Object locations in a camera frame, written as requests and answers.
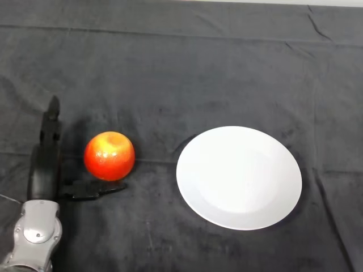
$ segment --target dark gray fabric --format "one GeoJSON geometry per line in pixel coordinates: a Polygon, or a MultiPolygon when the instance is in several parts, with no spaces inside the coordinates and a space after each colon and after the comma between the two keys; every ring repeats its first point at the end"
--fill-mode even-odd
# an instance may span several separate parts
{"type": "MultiPolygon", "coordinates": [[[[235,3],[1,1],[0,194],[25,200],[29,154],[55,94],[65,180],[89,178],[83,150],[105,130],[127,135],[137,154],[127,190],[61,203],[55,271],[363,271],[362,15],[235,3]],[[302,197],[279,224],[232,231],[182,200],[181,150],[226,125],[266,132],[297,159],[302,197]]],[[[0,201],[1,258],[20,204],[0,201]]]]}

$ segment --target white plate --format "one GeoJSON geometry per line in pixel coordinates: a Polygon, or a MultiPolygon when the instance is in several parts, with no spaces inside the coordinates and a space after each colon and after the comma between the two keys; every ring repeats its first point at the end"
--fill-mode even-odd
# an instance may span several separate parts
{"type": "Polygon", "coordinates": [[[258,130],[208,130],[184,148],[176,167],[181,195],[201,217],[222,227],[256,230],[286,217],[301,194],[293,155],[258,130]]]}

